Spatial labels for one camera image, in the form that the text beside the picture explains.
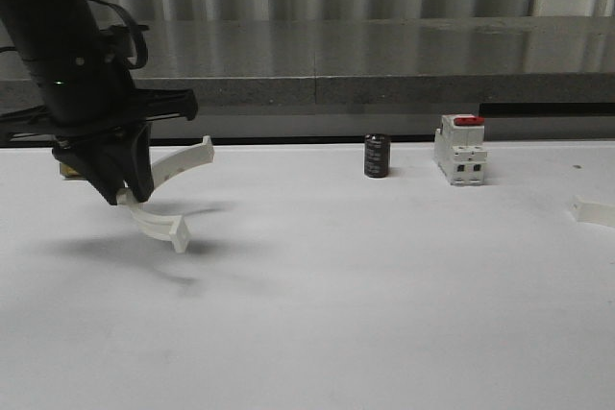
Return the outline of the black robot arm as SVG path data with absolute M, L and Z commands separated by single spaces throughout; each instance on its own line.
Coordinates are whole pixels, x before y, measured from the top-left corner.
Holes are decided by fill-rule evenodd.
M 118 5 L 119 25 L 98 26 L 93 0 L 1 0 L 1 20 L 42 103 L 5 113 L 1 138 L 51 135 L 56 160 L 76 170 L 110 205 L 129 188 L 141 203 L 154 191 L 151 124 L 195 118 L 190 89 L 139 89 L 131 72 L 145 66 L 143 26 Z

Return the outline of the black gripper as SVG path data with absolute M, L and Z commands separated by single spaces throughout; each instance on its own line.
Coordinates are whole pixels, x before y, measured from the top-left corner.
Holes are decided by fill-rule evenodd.
M 35 135 L 79 137 L 128 125 L 183 117 L 192 120 L 198 103 L 191 89 L 139 88 L 116 109 L 98 112 L 87 97 L 79 97 L 68 108 L 72 116 L 84 113 L 84 121 L 62 123 L 55 120 L 43 103 L 35 85 L 4 85 L 1 106 L 10 112 L 1 115 L 1 145 L 13 146 L 21 138 Z M 120 141 L 120 161 L 114 146 L 98 141 L 56 144 L 52 155 L 80 174 L 110 204 L 117 205 L 117 193 L 125 186 L 144 203 L 154 190 L 150 160 L 150 124 L 132 124 Z

